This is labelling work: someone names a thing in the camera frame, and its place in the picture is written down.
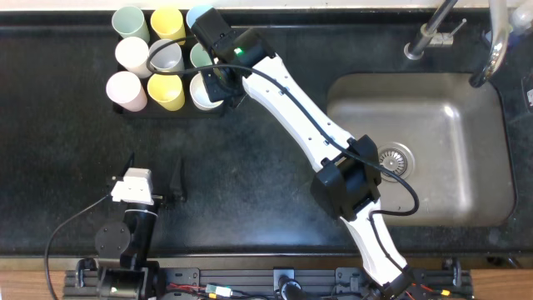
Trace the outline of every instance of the small robot arm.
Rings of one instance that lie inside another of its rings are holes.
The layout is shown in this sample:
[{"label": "small robot arm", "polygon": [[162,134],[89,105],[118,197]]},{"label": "small robot arm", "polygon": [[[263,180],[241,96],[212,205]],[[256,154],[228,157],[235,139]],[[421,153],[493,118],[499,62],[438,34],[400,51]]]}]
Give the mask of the small robot arm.
[{"label": "small robot arm", "polygon": [[[376,213],[371,217],[371,212],[381,209],[377,190],[381,183],[380,172],[343,155],[324,138],[309,116],[337,145],[377,163],[375,143],[368,136],[356,140],[337,126],[292,79],[281,58],[254,29],[238,34],[214,8],[206,10],[189,25],[199,43],[218,59],[218,63],[264,73],[297,100],[300,107],[257,73],[230,67],[213,70],[222,86],[220,89],[242,87],[243,92],[265,107],[300,145],[316,172],[311,184],[313,197],[333,218],[340,218],[346,224],[361,252],[363,267],[378,287],[369,298],[390,299],[401,295],[412,284],[410,269],[396,250],[382,215]],[[204,71],[202,76],[210,99],[220,100],[208,84],[212,76]]]}]

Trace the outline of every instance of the black countertop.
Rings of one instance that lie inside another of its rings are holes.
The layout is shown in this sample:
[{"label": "black countertop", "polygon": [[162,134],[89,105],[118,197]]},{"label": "black countertop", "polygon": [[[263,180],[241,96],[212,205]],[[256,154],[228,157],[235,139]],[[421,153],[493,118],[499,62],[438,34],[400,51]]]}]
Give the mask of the black countertop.
[{"label": "black countertop", "polygon": [[[471,73],[488,49],[484,11],[467,17],[451,48],[405,59],[428,12],[226,12],[259,26],[289,72],[322,109],[348,73]],[[167,183],[181,154],[189,199],[162,209],[153,257],[214,253],[350,254],[356,248],[309,192],[305,155],[266,109],[247,99],[218,119],[127,119],[111,110],[105,83],[117,70],[110,12],[3,14],[0,23],[0,254],[42,255],[52,230],[99,199],[131,152]],[[516,209],[499,227],[391,227],[409,254],[533,252],[533,115],[522,78],[533,38],[510,51],[492,82],[501,93],[516,186]],[[111,201],[65,227],[59,255],[95,253],[93,236],[122,218]]]}]

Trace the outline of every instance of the drain strainer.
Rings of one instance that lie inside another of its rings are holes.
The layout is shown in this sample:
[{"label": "drain strainer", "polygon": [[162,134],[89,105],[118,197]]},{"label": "drain strainer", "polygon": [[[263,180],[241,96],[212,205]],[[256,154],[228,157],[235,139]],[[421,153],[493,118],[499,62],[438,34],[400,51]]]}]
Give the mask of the drain strainer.
[{"label": "drain strainer", "polygon": [[[398,142],[388,142],[379,147],[377,152],[380,165],[404,179],[411,174],[415,167],[415,159],[411,151]],[[381,174],[381,178],[389,182],[396,182],[394,178],[384,173]]]},{"label": "drain strainer", "polygon": [[402,152],[389,148],[380,154],[380,165],[400,176],[407,170],[407,159]]}]

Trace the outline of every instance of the stainless steel sink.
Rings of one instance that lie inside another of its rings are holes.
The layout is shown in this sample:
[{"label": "stainless steel sink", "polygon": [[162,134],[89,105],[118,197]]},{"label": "stainless steel sink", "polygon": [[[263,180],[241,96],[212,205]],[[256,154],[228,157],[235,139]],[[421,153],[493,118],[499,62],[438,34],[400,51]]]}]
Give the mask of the stainless steel sink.
[{"label": "stainless steel sink", "polygon": [[[490,226],[511,214],[515,194],[497,91],[469,74],[352,74],[328,93],[327,114],[354,137],[367,134],[381,164],[416,190],[420,210],[395,225]],[[382,206],[412,199],[382,175]]]}]

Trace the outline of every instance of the chrome faucet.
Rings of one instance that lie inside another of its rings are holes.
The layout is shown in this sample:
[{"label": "chrome faucet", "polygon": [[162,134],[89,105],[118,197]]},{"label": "chrome faucet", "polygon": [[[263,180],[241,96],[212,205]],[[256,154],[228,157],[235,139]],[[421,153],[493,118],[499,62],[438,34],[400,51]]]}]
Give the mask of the chrome faucet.
[{"label": "chrome faucet", "polygon": [[[441,25],[442,20],[456,5],[457,0],[445,0],[436,12],[431,17],[427,24],[420,28],[420,32],[416,35],[413,42],[407,43],[404,47],[404,54],[412,60],[422,58],[424,49],[435,44],[434,40],[441,39],[444,42],[438,43],[440,46],[450,46],[453,43],[453,34],[457,32],[465,20],[452,33],[437,32],[437,28]],[[489,0],[489,7],[491,10],[491,26],[492,26],[492,43],[491,54],[488,62],[480,71],[474,72],[470,77],[469,83],[472,87],[478,88],[482,86],[494,73],[498,70],[506,55],[507,42],[509,39],[509,21],[507,17],[506,0]]]}]

